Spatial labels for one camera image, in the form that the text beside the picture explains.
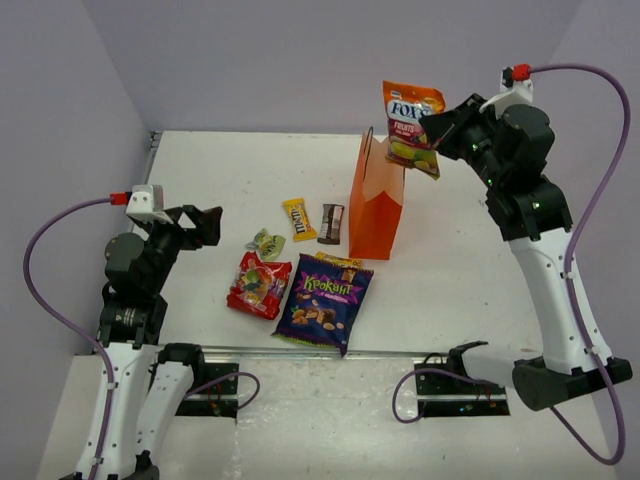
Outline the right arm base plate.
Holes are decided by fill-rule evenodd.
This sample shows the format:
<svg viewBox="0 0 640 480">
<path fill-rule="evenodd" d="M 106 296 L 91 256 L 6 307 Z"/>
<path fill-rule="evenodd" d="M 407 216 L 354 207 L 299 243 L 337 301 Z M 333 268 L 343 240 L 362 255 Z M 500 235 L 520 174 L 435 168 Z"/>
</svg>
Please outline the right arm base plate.
<svg viewBox="0 0 640 480">
<path fill-rule="evenodd" d="M 448 376 L 415 377 L 418 413 L 422 418 L 509 416 L 506 389 L 494 383 L 466 383 Z"/>
</svg>

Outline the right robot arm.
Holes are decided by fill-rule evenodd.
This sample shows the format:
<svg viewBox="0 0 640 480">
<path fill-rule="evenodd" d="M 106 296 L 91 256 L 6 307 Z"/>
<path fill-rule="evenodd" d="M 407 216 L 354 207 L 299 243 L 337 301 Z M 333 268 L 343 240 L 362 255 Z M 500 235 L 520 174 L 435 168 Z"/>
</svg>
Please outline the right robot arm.
<svg viewBox="0 0 640 480">
<path fill-rule="evenodd" d="M 496 113 L 474 94 L 419 123 L 434 150 L 464 160 L 486 186 L 485 204 L 523 272 L 542 338 L 541 352 L 532 354 L 484 341 L 451 349 L 449 387 L 506 385 L 540 411 L 630 380 L 632 366 L 604 341 L 568 250 L 573 221 L 565 195 L 543 173 L 555 141 L 547 114 L 523 103 Z"/>
</svg>

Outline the red gummy candy bag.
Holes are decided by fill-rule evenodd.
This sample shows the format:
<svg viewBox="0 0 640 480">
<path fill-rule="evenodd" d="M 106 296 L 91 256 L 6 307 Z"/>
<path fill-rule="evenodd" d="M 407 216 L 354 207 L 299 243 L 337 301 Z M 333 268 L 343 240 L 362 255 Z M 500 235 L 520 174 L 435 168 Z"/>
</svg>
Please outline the red gummy candy bag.
<svg viewBox="0 0 640 480">
<path fill-rule="evenodd" d="M 265 320 L 275 320 L 291 271 L 290 262 L 264 262 L 255 252 L 246 252 L 226 297 L 227 306 Z"/>
</svg>

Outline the orange Fox's candy bag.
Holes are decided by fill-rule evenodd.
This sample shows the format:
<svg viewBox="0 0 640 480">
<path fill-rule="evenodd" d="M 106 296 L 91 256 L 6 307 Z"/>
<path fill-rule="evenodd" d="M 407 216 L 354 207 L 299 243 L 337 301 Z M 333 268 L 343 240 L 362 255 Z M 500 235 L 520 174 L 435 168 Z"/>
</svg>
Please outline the orange Fox's candy bag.
<svg viewBox="0 0 640 480">
<path fill-rule="evenodd" d="M 388 80 L 382 82 L 382 92 L 389 139 L 386 158 L 437 180 L 440 177 L 437 155 L 420 120 L 445 111 L 443 94 L 435 88 Z"/>
</svg>

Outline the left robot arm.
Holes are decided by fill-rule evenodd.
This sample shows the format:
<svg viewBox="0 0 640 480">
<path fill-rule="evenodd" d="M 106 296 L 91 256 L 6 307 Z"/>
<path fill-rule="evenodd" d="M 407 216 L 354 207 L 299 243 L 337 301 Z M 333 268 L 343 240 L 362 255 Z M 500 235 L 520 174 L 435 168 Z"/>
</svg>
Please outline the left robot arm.
<svg viewBox="0 0 640 480">
<path fill-rule="evenodd" d="M 223 210 L 130 203 L 125 213 L 148 236 L 120 234 L 105 248 L 97 340 L 110 363 L 74 479 L 158 478 L 157 456 L 179 404 L 208 379 L 200 346 L 158 346 L 168 307 L 161 290 L 181 251 L 218 244 Z"/>
</svg>

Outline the yellow M&M's small pack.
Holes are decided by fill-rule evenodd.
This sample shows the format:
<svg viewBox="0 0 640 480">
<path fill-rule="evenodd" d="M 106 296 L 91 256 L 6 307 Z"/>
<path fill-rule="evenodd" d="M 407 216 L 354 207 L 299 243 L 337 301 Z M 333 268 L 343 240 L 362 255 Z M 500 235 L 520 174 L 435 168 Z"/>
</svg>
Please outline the yellow M&M's small pack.
<svg viewBox="0 0 640 480">
<path fill-rule="evenodd" d="M 312 240 L 317 237 L 317 232 L 311 225 L 303 198 L 286 200 L 282 203 L 282 206 L 292 222 L 294 242 Z"/>
</svg>

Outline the purple Krokant candy bag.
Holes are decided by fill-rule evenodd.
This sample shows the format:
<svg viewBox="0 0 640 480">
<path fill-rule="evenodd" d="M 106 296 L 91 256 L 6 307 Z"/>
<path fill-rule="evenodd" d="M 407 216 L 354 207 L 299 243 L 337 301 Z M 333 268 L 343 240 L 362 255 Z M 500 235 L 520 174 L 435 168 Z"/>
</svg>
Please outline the purple Krokant candy bag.
<svg viewBox="0 0 640 480">
<path fill-rule="evenodd" d="M 299 256 L 293 284 L 273 335 L 297 343 L 348 351 L 350 335 L 374 272 Z"/>
</svg>

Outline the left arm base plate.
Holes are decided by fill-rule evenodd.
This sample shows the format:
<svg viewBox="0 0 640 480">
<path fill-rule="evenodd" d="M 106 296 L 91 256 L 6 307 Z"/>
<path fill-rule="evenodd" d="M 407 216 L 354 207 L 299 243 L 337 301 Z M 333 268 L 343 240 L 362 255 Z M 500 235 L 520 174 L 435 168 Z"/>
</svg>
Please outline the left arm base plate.
<svg viewBox="0 0 640 480">
<path fill-rule="evenodd" d="M 237 418 L 238 378 L 232 373 L 239 371 L 238 363 L 206 362 L 196 377 L 191 390 L 228 375 L 229 378 L 214 386 L 200 389 L 196 394 L 183 400 L 177 408 L 177 417 Z"/>
</svg>

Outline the green candy packet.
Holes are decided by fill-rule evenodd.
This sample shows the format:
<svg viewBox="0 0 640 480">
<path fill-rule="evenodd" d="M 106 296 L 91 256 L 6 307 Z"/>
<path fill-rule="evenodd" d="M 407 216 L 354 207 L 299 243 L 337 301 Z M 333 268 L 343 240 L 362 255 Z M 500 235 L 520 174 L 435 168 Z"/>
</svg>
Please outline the green candy packet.
<svg viewBox="0 0 640 480">
<path fill-rule="evenodd" d="M 256 252 L 264 262 L 274 262 L 280 256 L 285 242 L 286 239 L 283 236 L 272 235 L 266 228 L 262 228 L 245 245 L 245 248 Z"/>
</svg>

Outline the brown chocolate bar wrapper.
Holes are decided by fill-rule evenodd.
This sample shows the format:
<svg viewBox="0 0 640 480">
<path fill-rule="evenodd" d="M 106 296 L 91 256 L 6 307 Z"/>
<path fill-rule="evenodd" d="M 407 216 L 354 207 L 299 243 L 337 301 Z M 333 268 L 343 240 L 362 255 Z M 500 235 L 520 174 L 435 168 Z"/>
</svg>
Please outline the brown chocolate bar wrapper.
<svg viewBox="0 0 640 480">
<path fill-rule="evenodd" d="M 317 241 L 321 244 L 339 245 L 341 241 L 341 225 L 345 207 L 340 204 L 323 205 L 322 224 Z"/>
</svg>

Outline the orange paper bag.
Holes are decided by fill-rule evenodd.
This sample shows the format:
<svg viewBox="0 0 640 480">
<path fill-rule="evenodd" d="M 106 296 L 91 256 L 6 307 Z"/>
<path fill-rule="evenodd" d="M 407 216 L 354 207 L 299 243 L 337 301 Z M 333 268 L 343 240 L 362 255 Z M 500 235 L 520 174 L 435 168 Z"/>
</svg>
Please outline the orange paper bag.
<svg viewBox="0 0 640 480">
<path fill-rule="evenodd" d="M 405 170 L 386 158 L 389 141 L 363 132 L 348 207 L 348 253 L 389 260 L 403 211 Z"/>
</svg>

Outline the yellow M&M's large pack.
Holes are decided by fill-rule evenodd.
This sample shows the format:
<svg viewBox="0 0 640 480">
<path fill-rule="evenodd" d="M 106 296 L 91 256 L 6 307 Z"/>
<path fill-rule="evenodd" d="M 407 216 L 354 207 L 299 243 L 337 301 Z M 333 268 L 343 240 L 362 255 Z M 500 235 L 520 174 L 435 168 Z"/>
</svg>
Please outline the yellow M&M's large pack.
<svg viewBox="0 0 640 480">
<path fill-rule="evenodd" d="M 317 252 L 315 258 L 343 268 L 361 268 L 363 266 L 363 262 L 359 259 L 339 257 L 325 252 Z"/>
</svg>

